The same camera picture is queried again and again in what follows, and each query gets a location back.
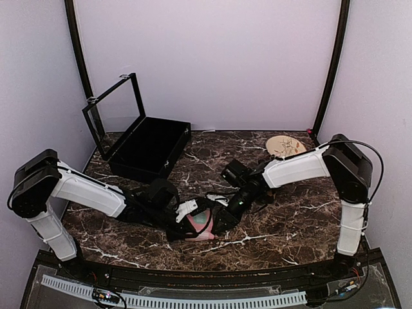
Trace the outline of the pink teal patterned sock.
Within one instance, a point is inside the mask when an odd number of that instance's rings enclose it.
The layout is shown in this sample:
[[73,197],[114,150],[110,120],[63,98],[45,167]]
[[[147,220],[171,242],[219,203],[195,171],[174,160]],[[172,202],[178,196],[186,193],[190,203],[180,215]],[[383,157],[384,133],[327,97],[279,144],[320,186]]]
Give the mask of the pink teal patterned sock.
[[212,233],[214,222],[212,211],[210,209],[207,209],[195,216],[188,214],[186,215],[186,218],[198,233],[196,238],[186,238],[186,241],[209,241],[215,238],[215,235]]

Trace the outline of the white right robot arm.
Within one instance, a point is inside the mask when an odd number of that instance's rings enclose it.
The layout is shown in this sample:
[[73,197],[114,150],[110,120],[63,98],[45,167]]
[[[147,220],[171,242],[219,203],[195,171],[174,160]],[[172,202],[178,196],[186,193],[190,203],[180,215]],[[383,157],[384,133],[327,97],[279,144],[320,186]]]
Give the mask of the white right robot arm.
[[268,191],[276,191],[295,183],[326,180],[340,201],[341,218],[336,252],[340,255],[328,266],[334,279],[342,279],[352,271],[353,260],[367,228],[369,208],[383,181],[379,175],[372,184],[373,162],[362,152],[373,152],[380,165],[382,155],[371,145],[336,134],[326,143],[289,157],[275,156],[255,168],[237,159],[222,170],[221,177],[235,188],[235,193],[215,215],[214,234],[221,234],[239,225],[246,210]]

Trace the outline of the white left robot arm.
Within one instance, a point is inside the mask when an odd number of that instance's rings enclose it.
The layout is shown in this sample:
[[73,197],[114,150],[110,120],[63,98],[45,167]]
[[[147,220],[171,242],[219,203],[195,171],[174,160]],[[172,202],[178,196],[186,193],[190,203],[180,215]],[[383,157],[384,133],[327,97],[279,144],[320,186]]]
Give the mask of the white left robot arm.
[[25,219],[50,246],[77,281],[91,275],[81,249],[63,227],[50,199],[66,200],[99,211],[124,223],[163,229],[169,241],[211,235],[212,203],[205,198],[181,201],[177,188],[156,179],[146,189],[129,190],[87,176],[47,149],[16,170],[7,207]]

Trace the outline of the brown argyle sock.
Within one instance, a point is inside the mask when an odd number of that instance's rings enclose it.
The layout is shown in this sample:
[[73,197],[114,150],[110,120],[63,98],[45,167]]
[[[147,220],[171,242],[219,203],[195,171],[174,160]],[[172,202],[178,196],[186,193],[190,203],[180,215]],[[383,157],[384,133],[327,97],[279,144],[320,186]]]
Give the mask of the brown argyle sock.
[[[257,170],[263,172],[265,166],[269,163],[269,160],[261,159],[258,161]],[[258,196],[256,198],[256,203],[258,205],[265,205],[274,202],[275,190],[270,189],[266,184],[265,180],[261,178],[261,188],[259,190]]]

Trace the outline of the black storage box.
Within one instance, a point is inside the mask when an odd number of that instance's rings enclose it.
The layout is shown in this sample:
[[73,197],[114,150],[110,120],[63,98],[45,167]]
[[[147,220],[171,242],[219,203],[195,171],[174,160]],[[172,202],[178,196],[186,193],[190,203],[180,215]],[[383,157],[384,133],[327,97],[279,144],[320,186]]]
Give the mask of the black storage box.
[[147,184],[166,179],[190,138],[188,122],[145,117],[110,149],[110,170],[116,176]]

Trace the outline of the black box glass lid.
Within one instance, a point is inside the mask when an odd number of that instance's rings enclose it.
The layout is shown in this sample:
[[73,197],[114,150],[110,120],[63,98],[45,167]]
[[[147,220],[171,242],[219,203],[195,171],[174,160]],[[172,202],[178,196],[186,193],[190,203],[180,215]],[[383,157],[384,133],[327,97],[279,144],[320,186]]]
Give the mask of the black box glass lid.
[[82,110],[105,161],[113,157],[146,117],[136,74],[123,74],[119,79],[98,97],[87,99]]

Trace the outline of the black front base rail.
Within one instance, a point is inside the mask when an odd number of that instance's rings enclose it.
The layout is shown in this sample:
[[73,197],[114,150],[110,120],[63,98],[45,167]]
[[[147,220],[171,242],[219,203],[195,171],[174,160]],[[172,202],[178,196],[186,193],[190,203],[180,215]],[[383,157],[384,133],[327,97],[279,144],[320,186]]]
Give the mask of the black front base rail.
[[82,283],[98,283],[117,290],[136,290],[149,285],[183,289],[251,288],[279,285],[282,288],[313,290],[323,288],[336,278],[330,275],[332,261],[260,270],[186,272],[122,267],[85,261]]

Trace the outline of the right black frame post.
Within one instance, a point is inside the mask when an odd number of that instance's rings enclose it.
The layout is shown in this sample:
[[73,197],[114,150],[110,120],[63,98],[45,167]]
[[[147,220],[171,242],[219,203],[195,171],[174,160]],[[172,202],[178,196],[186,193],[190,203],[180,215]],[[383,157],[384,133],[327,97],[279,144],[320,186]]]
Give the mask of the right black frame post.
[[339,62],[341,59],[341,53],[342,53],[344,38],[346,34],[346,27],[348,24],[349,12],[350,12],[350,0],[342,0],[340,11],[339,11],[337,30],[336,30],[335,40],[334,40],[334,45],[333,45],[333,50],[332,50],[332,56],[330,59],[330,65],[329,65],[328,73],[326,76],[323,94],[321,96],[321,100],[319,103],[319,107],[317,110],[314,124],[310,130],[311,133],[309,133],[313,141],[317,140],[317,137],[320,133],[321,126],[323,124],[323,120],[326,115],[326,110],[328,108],[328,104],[329,104],[329,101],[332,95],[332,90],[333,90],[333,86],[335,83],[335,78],[337,75]]

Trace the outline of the black frame post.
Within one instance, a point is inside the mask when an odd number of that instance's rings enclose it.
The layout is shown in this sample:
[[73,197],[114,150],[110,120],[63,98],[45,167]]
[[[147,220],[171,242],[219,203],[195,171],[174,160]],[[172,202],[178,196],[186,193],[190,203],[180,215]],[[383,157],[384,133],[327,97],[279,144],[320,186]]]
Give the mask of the black frame post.
[[337,75],[339,62],[341,59],[341,53],[342,53],[344,38],[346,34],[346,27],[348,24],[349,12],[350,12],[350,0],[342,0],[340,11],[339,11],[337,30],[336,30],[335,40],[334,40],[334,45],[333,45],[333,50],[332,50],[332,56],[330,59],[330,65],[329,65],[328,73],[326,76],[323,94],[321,96],[321,100],[319,103],[319,107],[317,110],[314,124],[310,130],[311,133],[309,133],[313,141],[317,140],[317,137],[320,133],[321,126],[323,124],[323,120],[326,115],[326,110],[328,108],[328,104],[329,104],[329,101],[332,95],[332,90],[333,90],[333,86],[335,83],[335,78]]
[[77,63],[77,69],[80,76],[80,81],[84,90],[86,97],[86,102],[90,105],[95,97],[91,87],[91,82],[89,80],[88,70],[86,67],[86,61],[84,59],[84,54],[82,50],[82,43],[80,39],[79,27],[77,24],[77,16],[75,12],[75,2],[73,0],[64,0],[66,18],[68,23],[68,28],[70,32],[71,44]]

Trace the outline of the left black frame post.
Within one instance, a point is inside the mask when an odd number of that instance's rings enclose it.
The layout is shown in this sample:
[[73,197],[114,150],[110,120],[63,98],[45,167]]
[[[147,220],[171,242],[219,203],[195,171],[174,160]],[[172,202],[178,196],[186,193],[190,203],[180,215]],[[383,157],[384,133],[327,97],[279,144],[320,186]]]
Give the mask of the left black frame post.
[[84,90],[86,97],[86,102],[90,105],[95,97],[91,87],[91,82],[89,80],[88,70],[86,67],[86,61],[84,59],[84,54],[82,50],[82,43],[80,39],[79,27],[77,24],[77,16],[75,12],[75,2],[73,0],[64,0],[66,18],[68,23],[68,28],[70,32],[71,44],[77,63],[77,69],[80,76],[80,81]]

